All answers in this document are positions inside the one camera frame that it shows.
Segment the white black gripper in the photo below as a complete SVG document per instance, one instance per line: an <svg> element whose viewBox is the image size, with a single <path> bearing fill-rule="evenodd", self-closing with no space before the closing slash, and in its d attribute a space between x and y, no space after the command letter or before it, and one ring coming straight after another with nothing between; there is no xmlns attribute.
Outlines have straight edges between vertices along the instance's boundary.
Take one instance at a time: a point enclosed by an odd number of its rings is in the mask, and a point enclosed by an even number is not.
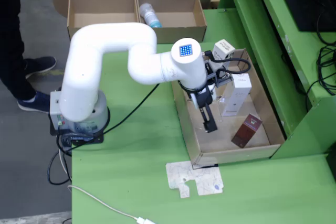
<svg viewBox="0 0 336 224"><path fill-rule="evenodd" d="M201 109L205 132L210 133L216 131L217 125L209 107L209 105L217 98L215 84L206 85L199 90L187 90L187 94L193 101L195 107Z"/></svg>

